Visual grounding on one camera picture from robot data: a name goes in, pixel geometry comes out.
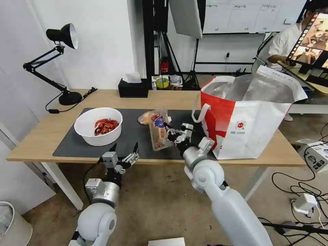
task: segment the plastic bag of bread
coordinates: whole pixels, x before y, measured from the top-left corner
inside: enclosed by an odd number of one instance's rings
[[[153,110],[142,114],[138,121],[140,124],[149,125],[151,142],[154,151],[159,151],[173,145],[167,140],[167,132],[164,127],[164,122],[169,124],[171,117],[167,115],[167,110]]]

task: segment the white shirt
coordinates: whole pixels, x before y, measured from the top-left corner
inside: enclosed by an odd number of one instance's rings
[[[288,56],[294,48],[297,40],[302,34],[302,25],[297,23],[284,31],[278,33],[270,45],[269,53],[264,59],[268,59],[273,55]],[[268,63],[271,68],[281,68],[279,64]]]

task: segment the whiteboard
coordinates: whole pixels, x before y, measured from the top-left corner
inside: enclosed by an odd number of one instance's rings
[[[306,0],[206,0],[203,34],[279,32],[296,23]]]

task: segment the shopping bag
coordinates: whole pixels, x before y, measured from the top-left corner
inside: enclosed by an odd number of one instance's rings
[[[296,79],[260,66],[256,74],[214,77],[200,97],[199,118],[196,104],[192,118],[215,141],[214,156],[224,160],[258,158],[292,103],[307,95]]]

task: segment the wastebasket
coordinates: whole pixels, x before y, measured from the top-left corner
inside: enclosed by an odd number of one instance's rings
[[[26,246],[31,239],[33,228],[8,202],[0,202],[0,206],[10,206],[13,210],[13,218],[0,240],[0,246]]]

